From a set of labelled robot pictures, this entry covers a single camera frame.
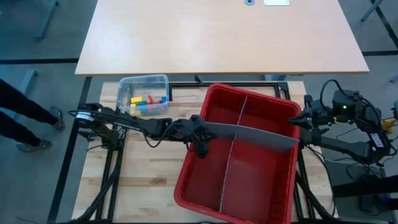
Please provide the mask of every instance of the wooden workbench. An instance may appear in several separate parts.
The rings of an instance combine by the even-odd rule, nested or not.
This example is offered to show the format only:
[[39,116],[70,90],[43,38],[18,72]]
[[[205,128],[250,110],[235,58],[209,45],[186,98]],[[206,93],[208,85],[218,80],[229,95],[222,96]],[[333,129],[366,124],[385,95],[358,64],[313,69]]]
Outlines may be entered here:
[[76,68],[90,76],[368,71],[337,0],[98,0]]
[[[291,100],[303,107],[305,95],[303,82],[288,82],[288,84]],[[273,87],[244,89],[275,95]],[[206,91],[207,87],[173,88],[173,102],[170,102],[169,113],[166,116],[179,119],[200,114]],[[104,83],[100,103],[115,108],[117,93],[118,83]],[[89,147],[99,144],[101,143],[96,141]],[[175,203],[173,191],[186,151],[180,142],[162,142],[159,147],[152,149],[146,144],[141,133],[129,131],[124,147],[113,222],[219,222],[215,218],[187,210]],[[88,151],[73,218],[83,214],[99,192],[106,153],[107,150],[100,148]],[[303,157],[312,192],[331,212],[333,208],[331,188],[324,167],[309,150],[303,150]],[[105,201],[104,215],[108,211],[109,195],[107,194]],[[307,214],[303,192],[300,192],[300,197],[304,214]],[[297,217],[293,208],[292,221],[295,220]]]

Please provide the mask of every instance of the shoe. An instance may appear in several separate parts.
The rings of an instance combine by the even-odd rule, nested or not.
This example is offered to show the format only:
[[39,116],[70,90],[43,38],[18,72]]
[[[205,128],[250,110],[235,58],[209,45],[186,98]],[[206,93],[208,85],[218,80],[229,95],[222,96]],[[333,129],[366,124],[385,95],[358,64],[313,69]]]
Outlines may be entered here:
[[55,123],[55,125],[53,125],[52,127],[57,131],[60,131],[60,132],[63,131],[65,129],[65,123],[63,122],[62,110],[52,106],[50,108],[50,113],[52,114],[52,116],[54,116],[58,119],[58,122]]
[[34,151],[39,151],[39,150],[44,150],[44,149],[50,149],[51,142],[42,139],[42,141],[40,142],[40,144],[38,146],[31,146],[30,144],[18,143],[17,148],[19,150],[21,150],[22,152],[34,152]]

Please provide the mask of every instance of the clear plastic container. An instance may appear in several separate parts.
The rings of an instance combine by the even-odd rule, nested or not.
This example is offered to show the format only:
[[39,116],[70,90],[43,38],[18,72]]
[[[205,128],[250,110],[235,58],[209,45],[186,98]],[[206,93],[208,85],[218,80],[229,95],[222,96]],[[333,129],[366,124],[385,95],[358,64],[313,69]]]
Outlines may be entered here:
[[166,114],[168,104],[169,79],[166,75],[127,77],[119,82],[118,107],[133,116]]

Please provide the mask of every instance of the red plastic bin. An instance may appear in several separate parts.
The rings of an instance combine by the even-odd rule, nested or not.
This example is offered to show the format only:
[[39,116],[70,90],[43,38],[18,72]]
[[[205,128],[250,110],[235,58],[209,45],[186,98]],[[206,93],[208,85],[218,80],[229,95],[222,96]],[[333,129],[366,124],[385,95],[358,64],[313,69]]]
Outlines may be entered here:
[[[299,138],[299,128],[287,122],[300,113],[298,104],[228,85],[209,87],[200,116],[237,124],[241,111],[240,125]],[[298,146],[283,153],[240,140],[231,146],[232,139],[215,139],[205,159],[187,153],[177,204],[231,223],[290,223]]]

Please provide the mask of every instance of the white label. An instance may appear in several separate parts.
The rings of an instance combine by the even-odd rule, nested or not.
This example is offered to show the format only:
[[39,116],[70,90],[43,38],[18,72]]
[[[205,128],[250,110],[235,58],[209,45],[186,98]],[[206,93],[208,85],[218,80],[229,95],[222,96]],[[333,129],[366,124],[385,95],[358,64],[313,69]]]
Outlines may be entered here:
[[89,112],[78,112],[76,114],[76,118],[86,119],[86,120],[89,120],[89,121],[94,121],[94,118],[91,117],[91,113],[89,113]]
[[370,135],[371,135],[371,137],[372,137],[372,139],[373,139],[373,142],[375,143],[375,145],[376,145],[377,147],[384,147],[384,145],[383,145],[383,143],[381,142],[381,140],[380,140],[378,134],[376,134],[376,133],[371,133]]

